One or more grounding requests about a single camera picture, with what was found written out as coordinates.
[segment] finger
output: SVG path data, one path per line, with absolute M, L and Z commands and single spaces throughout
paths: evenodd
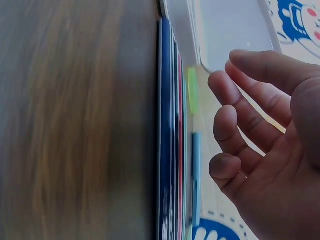
M 234 50 L 229 57 L 232 64 L 250 78 L 272 84 L 290 96 L 304 81 L 320 77 L 320 66 L 274 51 Z
M 235 107 L 238 126 L 243 133 L 262 151 L 268 153 L 283 133 L 255 110 L 225 72 L 217 71 L 211 74 L 208 84 L 223 106 L 232 105 Z
M 249 176 L 261 162 L 262 156 L 249 147 L 240 134 L 236 109 L 223 106 L 214 118 L 214 137 L 224 153 L 241 160 L 241 171 Z
M 239 189 L 247 180 L 240 169 L 241 160 L 226 153 L 218 154 L 210 161 L 210 176 L 231 201 L 235 200 Z
M 266 114 L 276 120 L 285 129 L 289 126 L 292 120 L 290 96 L 271 84 L 262 83 L 248 77 L 230 61 L 225 65 L 225 71 Z
M 312 166 L 320 169 L 320 77 L 301 84 L 292 96 L 295 129 Z

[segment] blue book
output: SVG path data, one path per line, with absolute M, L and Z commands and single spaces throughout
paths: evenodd
M 163 18 L 159 21 L 158 44 L 158 206 L 157 239 L 168 240 L 173 234 L 173 34 L 170 23 Z

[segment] page marker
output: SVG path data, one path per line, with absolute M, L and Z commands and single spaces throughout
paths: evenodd
M 197 71 L 194 67 L 187 70 L 189 105 L 193 115 L 198 113 L 198 79 Z
M 199 132 L 192 134 L 192 225 L 200 225 L 201 208 L 201 134 Z
M 187 232 L 186 240 L 192 240 L 193 228 L 194 226 L 191 224 Z

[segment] fingernail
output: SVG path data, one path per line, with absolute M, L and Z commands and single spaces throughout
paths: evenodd
M 249 52 L 248 50 L 244 50 L 244 49 L 235 49 L 230 52 L 230 55 L 242 55 L 248 52 Z

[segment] blue cartoon print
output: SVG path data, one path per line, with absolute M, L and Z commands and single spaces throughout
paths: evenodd
M 240 240 L 238 235 L 229 227 L 207 219 L 200 220 L 200 226 L 192 231 L 193 240 Z
M 296 0 L 277 0 L 283 32 L 278 32 L 282 44 L 298 41 L 306 50 L 320 58 L 320 11 L 314 5 Z

